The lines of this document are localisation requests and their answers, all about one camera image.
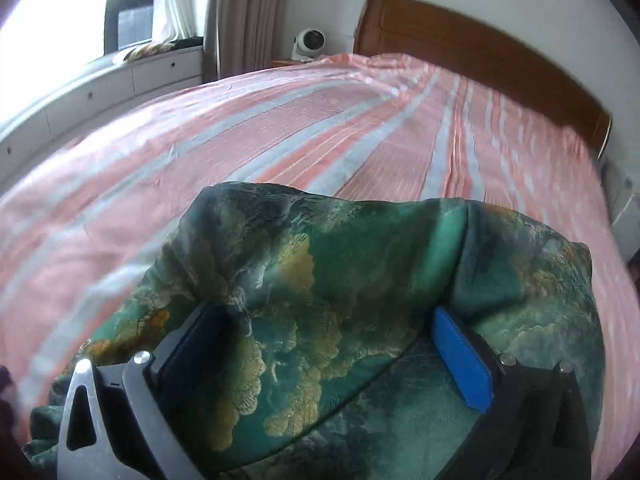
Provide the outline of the green landscape-print padded jacket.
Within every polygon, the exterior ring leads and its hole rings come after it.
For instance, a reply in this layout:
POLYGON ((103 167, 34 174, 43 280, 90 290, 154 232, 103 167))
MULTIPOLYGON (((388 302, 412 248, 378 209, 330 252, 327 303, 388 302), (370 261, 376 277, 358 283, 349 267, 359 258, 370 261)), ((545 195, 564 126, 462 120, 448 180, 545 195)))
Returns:
MULTIPOLYGON (((590 458, 604 345, 589 249, 472 200, 348 202, 275 184, 206 188, 78 362, 152 351, 203 302, 235 332, 171 428, 206 479, 440 479, 478 411, 432 344, 445 307, 525 366, 572 364, 590 458)), ((56 474, 75 365, 24 448, 56 474)))

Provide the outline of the pink white striped bed sheet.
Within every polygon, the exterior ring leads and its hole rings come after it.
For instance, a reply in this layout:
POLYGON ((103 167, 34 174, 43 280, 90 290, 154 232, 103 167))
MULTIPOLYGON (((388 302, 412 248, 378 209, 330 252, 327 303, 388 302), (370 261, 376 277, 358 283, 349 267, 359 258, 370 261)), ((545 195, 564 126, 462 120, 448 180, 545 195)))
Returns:
POLYGON ((585 245, 604 345, 591 477, 639 433, 639 300, 592 153, 569 126, 408 55, 339 55, 184 90, 89 134, 1 201, 1 474, 30 416, 124 304, 206 188, 275 184, 348 202, 472 200, 585 245))

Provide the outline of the white bedside drawer cabinet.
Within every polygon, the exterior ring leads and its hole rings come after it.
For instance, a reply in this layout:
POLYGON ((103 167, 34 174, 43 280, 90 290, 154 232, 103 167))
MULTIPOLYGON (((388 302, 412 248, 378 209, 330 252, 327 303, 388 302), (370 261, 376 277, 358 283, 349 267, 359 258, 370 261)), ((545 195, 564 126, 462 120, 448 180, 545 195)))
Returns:
POLYGON ((620 256, 628 262, 639 252, 639 185, 608 159, 601 177, 611 231, 620 256))

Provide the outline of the white window-side cabinet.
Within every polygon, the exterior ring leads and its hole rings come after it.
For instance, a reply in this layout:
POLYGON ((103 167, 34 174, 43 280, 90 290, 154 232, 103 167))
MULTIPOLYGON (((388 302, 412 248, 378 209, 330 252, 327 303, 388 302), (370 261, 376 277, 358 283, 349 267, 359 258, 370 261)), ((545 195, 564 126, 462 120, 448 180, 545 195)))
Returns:
POLYGON ((202 83, 203 47, 117 61, 82 77, 1 126, 1 189, 6 191, 70 140, 142 103, 202 83))

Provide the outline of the beige window curtain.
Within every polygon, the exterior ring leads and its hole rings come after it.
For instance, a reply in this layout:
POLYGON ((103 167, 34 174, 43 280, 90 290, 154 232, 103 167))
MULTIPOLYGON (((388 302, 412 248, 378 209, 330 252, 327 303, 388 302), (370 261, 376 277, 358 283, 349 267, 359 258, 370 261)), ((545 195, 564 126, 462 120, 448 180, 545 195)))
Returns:
POLYGON ((208 0, 203 80, 263 70, 277 52, 286 0, 208 0))

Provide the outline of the brown wooden headboard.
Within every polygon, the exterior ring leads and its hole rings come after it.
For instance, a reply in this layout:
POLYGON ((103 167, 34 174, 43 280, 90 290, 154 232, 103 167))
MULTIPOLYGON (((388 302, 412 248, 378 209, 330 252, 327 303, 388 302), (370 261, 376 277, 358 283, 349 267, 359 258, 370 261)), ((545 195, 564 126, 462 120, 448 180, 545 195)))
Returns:
POLYGON ((420 0, 366 0, 352 50, 402 53, 473 79, 555 125, 573 128, 598 157, 613 117, 586 88, 536 50, 495 27, 420 0))

